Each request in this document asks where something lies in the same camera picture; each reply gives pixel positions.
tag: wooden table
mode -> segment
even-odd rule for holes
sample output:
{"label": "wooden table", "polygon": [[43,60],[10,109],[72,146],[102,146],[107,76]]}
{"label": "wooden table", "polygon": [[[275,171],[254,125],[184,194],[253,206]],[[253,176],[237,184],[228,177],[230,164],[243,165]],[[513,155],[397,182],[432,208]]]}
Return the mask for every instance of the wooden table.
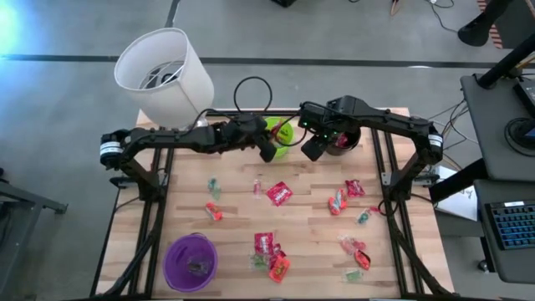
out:
{"label": "wooden table", "polygon": [[[393,111],[408,115],[407,109]],[[137,126],[157,128],[142,112]],[[298,139],[303,131],[295,124],[294,128]],[[406,138],[393,138],[399,164],[403,166],[414,153],[414,146]],[[145,150],[136,160],[148,169],[152,153]],[[162,152],[162,165],[165,158]],[[204,210],[205,204],[211,201],[206,185],[212,176],[222,187],[217,205],[224,218],[219,222],[209,219]],[[331,216],[328,198],[336,189],[344,187],[344,180],[354,178],[364,185],[366,196],[351,199],[340,216]],[[262,181],[263,191],[284,181],[294,195],[284,205],[274,207],[266,196],[253,197],[255,179]],[[382,197],[369,129],[363,129],[359,145],[350,153],[340,157],[325,154],[317,162],[306,158],[299,146],[269,164],[262,161],[258,149],[222,155],[175,150],[170,181],[153,298],[399,297],[385,218],[374,215],[363,226],[354,222],[366,207],[376,206]],[[415,187],[414,192],[427,196],[423,188]],[[124,190],[118,204],[136,195],[137,188]],[[407,206],[418,255],[439,282],[453,291],[432,205],[413,198]],[[142,202],[133,202],[115,213],[97,293],[108,289],[132,259],[142,208]],[[219,265],[216,277],[202,291],[180,293],[168,287],[161,262],[166,249],[176,239],[192,232],[205,234],[215,244]],[[249,268],[255,232],[274,232],[276,242],[281,243],[288,255],[292,265],[282,283],[277,284],[266,273]],[[357,263],[340,247],[337,236],[341,234],[357,237],[367,244],[371,269],[357,283],[343,280],[344,270],[357,268]],[[410,265],[405,255],[403,264],[411,290]],[[145,283],[145,269],[146,264],[141,269],[140,289]]]}

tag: purple bowl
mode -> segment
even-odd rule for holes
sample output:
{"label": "purple bowl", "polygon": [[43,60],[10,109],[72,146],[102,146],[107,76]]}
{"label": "purple bowl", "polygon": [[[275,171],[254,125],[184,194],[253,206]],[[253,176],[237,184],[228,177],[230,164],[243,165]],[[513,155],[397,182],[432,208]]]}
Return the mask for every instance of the purple bowl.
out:
{"label": "purple bowl", "polygon": [[183,293],[196,292],[216,275],[217,251],[204,235],[193,233],[173,242],[163,264],[171,288]]}

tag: white lampshade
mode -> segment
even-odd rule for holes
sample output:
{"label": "white lampshade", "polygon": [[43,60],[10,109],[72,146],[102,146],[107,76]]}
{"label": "white lampshade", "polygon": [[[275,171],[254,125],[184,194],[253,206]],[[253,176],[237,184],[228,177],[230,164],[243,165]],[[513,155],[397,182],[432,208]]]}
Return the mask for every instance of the white lampshade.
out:
{"label": "white lampshade", "polygon": [[[162,83],[170,66],[176,79]],[[149,75],[153,87],[146,84]],[[128,91],[147,117],[158,125],[184,128],[211,107],[214,86],[186,34],[178,28],[163,28],[136,39],[115,65],[115,81]]]}

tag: candy wrapper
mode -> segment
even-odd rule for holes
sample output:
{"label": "candy wrapper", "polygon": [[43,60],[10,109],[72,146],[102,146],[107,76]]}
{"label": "candy wrapper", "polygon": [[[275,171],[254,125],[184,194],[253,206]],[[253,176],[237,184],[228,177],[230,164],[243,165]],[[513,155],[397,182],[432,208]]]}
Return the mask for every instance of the candy wrapper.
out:
{"label": "candy wrapper", "polygon": [[260,255],[272,256],[273,251],[273,233],[255,233],[254,251]]}
{"label": "candy wrapper", "polygon": [[334,145],[336,145],[337,147],[345,147],[347,143],[348,143],[348,136],[342,133],[340,134],[336,142],[334,142]]}
{"label": "candy wrapper", "polygon": [[364,211],[360,213],[360,215],[357,217],[356,222],[361,225],[365,224],[371,217],[372,212],[379,212],[379,208],[372,206],[370,208],[364,209]]}
{"label": "candy wrapper", "polygon": [[348,206],[344,189],[336,191],[336,197],[329,198],[329,210],[333,215],[339,215]]}
{"label": "candy wrapper", "polygon": [[251,269],[267,272],[270,270],[269,260],[269,256],[253,254],[249,257],[249,266]]}
{"label": "candy wrapper", "polygon": [[252,193],[254,194],[254,197],[256,199],[259,199],[262,195],[262,185],[260,180],[255,180],[253,185],[254,186],[252,187]]}
{"label": "candy wrapper", "polygon": [[364,242],[359,242],[358,240],[354,239],[353,237],[349,237],[347,235],[341,235],[338,237],[338,240],[340,242],[340,247],[348,254],[353,255],[355,252],[359,250],[366,249],[366,244]]}
{"label": "candy wrapper", "polygon": [[214,200],[219,201],[219,196],[221,195],[221,188],[215,177],[212,177],[208,180],[208,191],[211,193],[211,196]]}
{"label": "candy wrapper", "polygon": [[205,209],[212,220],[221,221],[221,219],[223,218],[223,213],[221,212],[221,210],[219,210],[219,207],[216,206],[214,203],[211,203],[211,202],[207,203]]}
{"label": "candy wrapper", "polygon": [[362,271],[360,271],[357,268],[346,269],[344,271],[345,282],[349,282],[349,283],[357,282],[362,278],[362,276],[364,276],[364,274],[362,273]]}
{"label": "candy wrapper", "polygon": [[274,267],[269,272],[269,277],[276,283],[281,283],[284,279],[284,275],[290,268],[290,261],[282,256],[277,256]]}
{"label": "candy wrapper", "polygon": [[274,246],[273,246],[273,256],[271,256],[271,258],[269,258],[269,269],[273,269],[273,267],[275,266],[275,262],[277,261],[277,258],[281,256],[283,258],[286,257],[286,253],[283,252],[283,250],[281,249],[281,244],[280,243],[276,243]]}
{"label": "candy wrapper", "polygon": [[359,264],[359,266],[366,271],[369,270],[369,266],[371,264],[371,259],[369,259],[369,256],[366,255],[366,253],[357,250],[354,254],[354,260]]}
{"label": "candy wrapper", "polygon": [[284,182],[279,182],[269,188],[266,195],[273,202],[273,205],[279,207],[293,195],[293,191]]}
{"label": "candy wrapper", "polygon": [[359,180],[347,180],[345,185],[348,187],[348,196],[357,197],[365,195],[364,188],[360,185]]}

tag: concrete floor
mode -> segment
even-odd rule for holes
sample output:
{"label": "concrete floor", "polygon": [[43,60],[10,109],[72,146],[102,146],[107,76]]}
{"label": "concrete floor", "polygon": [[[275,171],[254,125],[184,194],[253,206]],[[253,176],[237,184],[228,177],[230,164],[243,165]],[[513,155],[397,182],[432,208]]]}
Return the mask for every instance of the concrete floor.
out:
{"label": "concrete floor", "polygon": [[[119,55],[135,38],[161,28],[171,0],[24,0],[16,11],[11,54]],[[405,0],[391,18],[390,1],[298,0],[282,9],[268,0],[182,0],[176,26],[202,57],[496,62],[507,53],[488,43],[472,48],[442,30],[423,0]],[[479,13],[475,0],[439,10],[459,28]],[[45,212],[24,256],[17,296],[38,300],[89,294],[116,189],[99,164],[100,135],[135,123],[137,108],[115,84],[113,63],[0,60],[0,166],[29,191],[69,204],[64,216]],[[232,90],[249,75],[273,87],[273,107],[324,102],[351,94],[378,107],[406,106],[430,116],[462,98],[459,78],[483,69],[410,69],[276,65],[207,65],[213,106],[231,108]],[[263,107],[250,83],[243,107]],[[445,122],[443,116],[439,121]],[[457,128],[475,137],[470,117]],[[459,137],[452,135],[451,143]],[[448,151],[461,165],[480,157],[476,145]],[[502,283],[475,269],[477,239],[444,237],[456,291],[472,297],[533,299],[535,286]]]}

